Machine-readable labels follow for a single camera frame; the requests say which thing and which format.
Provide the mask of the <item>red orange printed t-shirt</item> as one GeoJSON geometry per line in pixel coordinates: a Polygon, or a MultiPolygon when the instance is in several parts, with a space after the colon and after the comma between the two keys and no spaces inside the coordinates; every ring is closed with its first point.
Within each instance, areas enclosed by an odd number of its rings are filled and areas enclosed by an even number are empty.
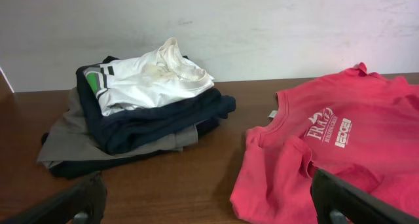
{"type": "Polygon", "coordinates": [[[277,93],[249,129],[230,201],[251,223],[315,223],[310,186],[323,169],[418,215],[418,86],[359,64],[277,93]]]}

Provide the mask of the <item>navy folded garment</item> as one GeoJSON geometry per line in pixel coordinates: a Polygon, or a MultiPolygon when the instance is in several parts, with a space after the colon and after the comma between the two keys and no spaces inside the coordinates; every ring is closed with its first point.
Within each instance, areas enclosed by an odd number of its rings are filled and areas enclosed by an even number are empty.
{"type": "MultiPolygon", "coordinates": [[[[130,152],[192,125],[195,125],[199,139],[217,128],[219,121],[227,119],[228,114],[236,109],[236,100],[232,96],[223,96],[218,89],[211,88],[197,97],[164,107],[135,109],[104,117],[93,91],[81,76],[81,71],[85,69],[80,67],[76,71],[75,88],[90,135],[97,141],[100,149],[110,155],[130,152]]],[[[149,155],[116,160],[63,162],[47,169],[55,177],[73,179],[169,152],[171,151],[157,151],[149,155]]]]}

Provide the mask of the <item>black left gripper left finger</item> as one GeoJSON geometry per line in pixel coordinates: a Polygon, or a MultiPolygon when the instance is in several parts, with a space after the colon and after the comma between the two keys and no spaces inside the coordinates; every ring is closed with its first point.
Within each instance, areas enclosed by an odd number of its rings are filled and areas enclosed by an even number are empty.
{"type": "Polygon", "coordinates": [[[107,187],[101,172],[94,172],[71,187],[5,219],[1,224],[101,223],[107,187]]]}

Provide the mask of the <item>grey folded garment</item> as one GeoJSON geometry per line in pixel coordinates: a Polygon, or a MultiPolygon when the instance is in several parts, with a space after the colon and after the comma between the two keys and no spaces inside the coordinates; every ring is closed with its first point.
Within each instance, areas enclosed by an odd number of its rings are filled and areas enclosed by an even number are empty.
{"type": "Polygon", "coordinates": [[[102,151],[90,135],[76,88],[69,91],[69,110],[52,126],[37,157],[37,162],[52,168],[63,162],[105,161],[149,155],[157,151],[181,151],[198,141],[195,125],[164,136],[127,153],[110,155],[102,151]]]}

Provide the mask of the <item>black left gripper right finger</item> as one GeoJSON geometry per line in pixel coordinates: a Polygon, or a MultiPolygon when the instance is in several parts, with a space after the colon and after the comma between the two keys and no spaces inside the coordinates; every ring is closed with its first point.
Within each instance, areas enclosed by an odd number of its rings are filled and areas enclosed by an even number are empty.
{"type": "Polygon", "coordinates": [[[418,218],[386,204],[339,177],[317,170],[310,194],[321,224],[418,224],[418,218]]]}

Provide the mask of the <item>white folded t-shirt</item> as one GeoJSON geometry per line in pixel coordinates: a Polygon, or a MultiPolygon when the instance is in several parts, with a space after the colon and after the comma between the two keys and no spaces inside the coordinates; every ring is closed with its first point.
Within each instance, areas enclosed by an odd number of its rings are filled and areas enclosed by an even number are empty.
{"type": "Polygon", "coordinates": [[[124,110],[163,107],[214,86],[205,69],[181,55],[173,37],[140,57],[88,67],[81,76],[105,117],[124,110]]]}

